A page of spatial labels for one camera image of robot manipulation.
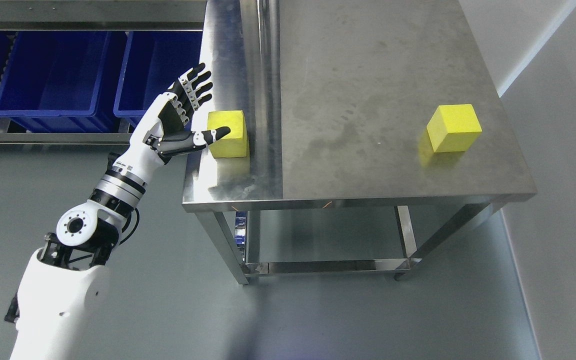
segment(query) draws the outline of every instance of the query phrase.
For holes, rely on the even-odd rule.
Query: white wall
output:
[[[576,9],[502,98],[538,194],[504,210],[543,360],[576,359]]]
[[[500,96],[576,0],[459,0]]]

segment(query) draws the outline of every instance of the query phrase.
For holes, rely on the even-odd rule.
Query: gray floor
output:
[[[89,196],[107,151],[0,149],[0,359],[16,337],[3,315],[30,253],[62,212]],[[291,276],[242,287],[181,207],[184,168],[174,159],[148,187],[139,229],[110,258],[110,296],[78,359],[538,358],[499,215],[444,244],[400,282],[384,275]],[[387,219],[386,210],[377,211],[371,221]],[[266,231],[297,224],[297,240],[270,242],[262,256],[298,258],[308,249],[329,255],[336,244],[304,240],[322,234],[321,216],[270,221]],[[361,221],[337,230],[348,234],[338,250],[388,252],[386,240],[367,239],[387,237],[394,225],[363,232]]]

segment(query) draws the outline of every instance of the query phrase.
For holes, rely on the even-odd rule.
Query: table top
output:
[[[201,60],[249,157],[187,160],[189,212],[525,201],[537,190],[458,0],[209,0]],[[482,135],[434,153],[438,105]]]

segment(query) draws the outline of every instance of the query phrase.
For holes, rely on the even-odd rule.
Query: robot forearm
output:
[[[203,150],[226,136],[222,127],[202,132],[184,125],[202,103],[210,100],[202,84],[210,71],[200,64],[186,71],[158,95],[130,137],[130,146],[110,162],[85,203],[64,213],[34,252],[23,274],[6,321],[16,321],[17,340],[11,359],[70,359],[88,317],[99,307],[108,289],[104,266],[121,244],[119,237],[146,193],[154,171],[174,155]],[[89,253],[71,259],[73,251]],[[71,263],[91,257],[89,269]]]

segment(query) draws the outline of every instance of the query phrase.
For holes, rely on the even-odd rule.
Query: table leg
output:
[[[195,212],[199,223],[203,226],[206,234],[212,240],[214,247],[219,252],[224,263],[241,285],[249,284],[243,272],[245,266],[242,253],[237,248],[231,228],[226,222],[223,212]]]
[[[402,237],[402,248],[404,249],[406,256],[411,261],[411,267],[421,262],[429,253],[435,250],[439,245],[443,244],[450,237],[460,233],[463,234],[467,231],[477,228],[479,225],[484,223],[488,218],[490,218],[497,210],[501,209],[505,205],[504,203],[467,203],[461,209],[459,209],[452,217],[444,223],[439,230],[437,230],[430,238],[423,243],[419,248],[414,250],[412,253],[408,250],[407,245],[409,241],[406,241],[405,231],[401,229],[400,235]],[[402,212],[397,207],[397,221],[400,221],[400,216]],[[407,219],[410,221],[410,214],[407,214]],[[395,274],[395,280],[398,280],[403,276],[404,272],[398,272]]]

